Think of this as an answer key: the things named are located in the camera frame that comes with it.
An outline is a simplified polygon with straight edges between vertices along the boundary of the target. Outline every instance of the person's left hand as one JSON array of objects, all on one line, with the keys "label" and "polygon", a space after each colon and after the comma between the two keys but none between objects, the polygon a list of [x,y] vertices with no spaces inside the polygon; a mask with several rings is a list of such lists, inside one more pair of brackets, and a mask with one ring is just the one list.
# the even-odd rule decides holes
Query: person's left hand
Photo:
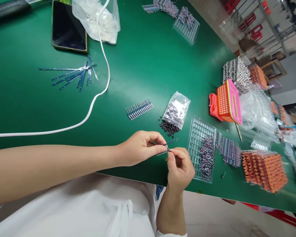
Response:
[{"label": "person's left hand", "polygon": [[166,151],[163,145],[154,145],[153,141],[166,144],[165,139],[159,132],[138,131],[125,142],[117,145],[120,152],[120,166],[133,166],[160,152]]}]

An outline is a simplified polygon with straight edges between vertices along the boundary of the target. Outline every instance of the person's right hand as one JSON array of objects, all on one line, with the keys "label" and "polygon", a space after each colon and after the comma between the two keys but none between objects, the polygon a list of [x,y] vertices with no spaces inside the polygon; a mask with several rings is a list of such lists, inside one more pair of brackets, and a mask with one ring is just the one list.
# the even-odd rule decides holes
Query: person's right hand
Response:
[{"label": "person's right hand", "polygon": [[176,194],[181,194],[195,175],[190,155],[185,148],[177,147],[168,152],[168,186]]}]

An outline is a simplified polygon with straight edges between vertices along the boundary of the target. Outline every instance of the forearm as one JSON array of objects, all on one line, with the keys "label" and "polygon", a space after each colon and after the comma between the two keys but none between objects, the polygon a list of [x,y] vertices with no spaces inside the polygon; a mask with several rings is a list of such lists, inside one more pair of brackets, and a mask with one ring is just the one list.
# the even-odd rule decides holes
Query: forearm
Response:
[{"label": "forearm", "polygon": [[116,146],[34,145],[0,150],[0,204],[118,166]]},{"label": "forearm", "polygon": [[163,234],[186,234],[183,193],[173,193],[169,186],[167,186],[160,202],[157,228]]}]

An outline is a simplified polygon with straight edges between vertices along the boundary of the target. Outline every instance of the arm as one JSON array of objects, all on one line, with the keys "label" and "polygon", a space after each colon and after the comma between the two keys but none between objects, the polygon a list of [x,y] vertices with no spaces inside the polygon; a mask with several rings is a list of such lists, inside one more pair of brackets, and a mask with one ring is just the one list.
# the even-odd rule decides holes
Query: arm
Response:
[{"label": "arm", "polygon": [[168,185],[160,202],[157,228],[163,234],[185,235],[183,191],[193,179],[195,170],[185,148],[171,151],[167,158]]},{"label": "arm", "polygon": [[147,147],[164,138],[139,131],[117,146],[83,147],[34,145],[0,150],[0,204],[22,198],[63,182],[118,166],[132,166],[166,151]]}]

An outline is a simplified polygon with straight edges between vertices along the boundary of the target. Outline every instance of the hand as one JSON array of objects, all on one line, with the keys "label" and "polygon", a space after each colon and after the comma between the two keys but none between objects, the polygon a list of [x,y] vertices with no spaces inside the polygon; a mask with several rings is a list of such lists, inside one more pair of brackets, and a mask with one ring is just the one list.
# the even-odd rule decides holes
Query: hand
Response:
[{"label": "hand", "polygon": [[138,131],[134,133],[125,142],[117,145],[117,150],[122,155],[120,166],[133,166],[166,151],[166,146],[153,144],[153,141],[157,140],[162,144],[166,144],[165,139],[159,132]]},{"label": "hand", "polygon": [[168,186],[170,191],[181,194],[195,175],[190,155],[185,148],[177,147],[168,152]]}]

